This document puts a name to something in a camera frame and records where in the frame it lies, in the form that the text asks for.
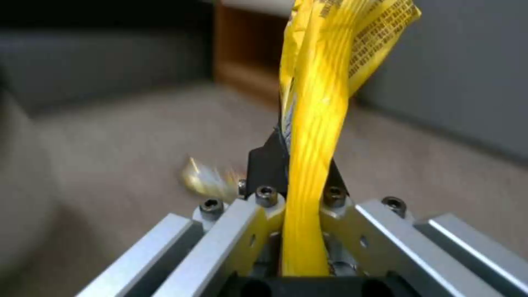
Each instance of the yellow plastic bag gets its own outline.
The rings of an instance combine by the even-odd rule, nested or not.
[[[295,1],[279,73],[290,150],[283,275],[328,275],[319,200],[348,98],[419,16],[411,0]]]

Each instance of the black plastic part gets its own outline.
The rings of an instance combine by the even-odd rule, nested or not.
[[[277,127],[262,147],[249,152],[245,198],[247,199],[261,185],[274,187],[278,193],[287,197],[288,165],[288,150]],[[330,163],[325,187],[331,186],[342,188],[348,194],[334,159]]]
[[[417,293],[397,276],[387,277],[272,277],[254,279],[232,276],[219,296],[292,297],[359,296],[417,297]]]

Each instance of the metal frame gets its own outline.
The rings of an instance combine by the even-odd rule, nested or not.
[[[168,214],[77,297],[150,296],[202,235],[201,224]]]
[[[528,263],[454,215],[415,227],[505,296],[528,296]]]
[[[153,296],[215,296],[233,273],[249,275],[273,226],[282,225],[284,199],[274,207],[235,200]]]
[[[371,276],[396,272],[423,296],[500,296],[377,200],[321,207],[321,227]]]

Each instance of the screw head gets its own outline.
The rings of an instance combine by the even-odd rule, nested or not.
[[[245,196],[246,195],[246,179],[239,179],[238,180],[238,195],[239,196]]]
[[[339,187],[328,187],[323,195],[323,202],[331,208],[343,207],[346,200],[345,189]]]
[[[277,190],[269,185],[261,185],[255,191],[257,204],[262,207],[272,207],[277,204]]]
[[[200,213],[206,220],[217,220],[224,213],[224,202],[221,199],[207,199],[200,204]]]
[[[381,200],[385,206],[387,206],[393,213],[400,216],[402,219],[405,218],[405,212],[407,211],[407,205],[403,200],[394,196],[387,196]]]

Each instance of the gold wrapper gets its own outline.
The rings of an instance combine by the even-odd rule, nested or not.
[[[182,171],[182,179],[187,188],[206,197],[220,198],[231,203],[238,197],[238,181],[245,175],[233,168],[219,170],[189,157]]]

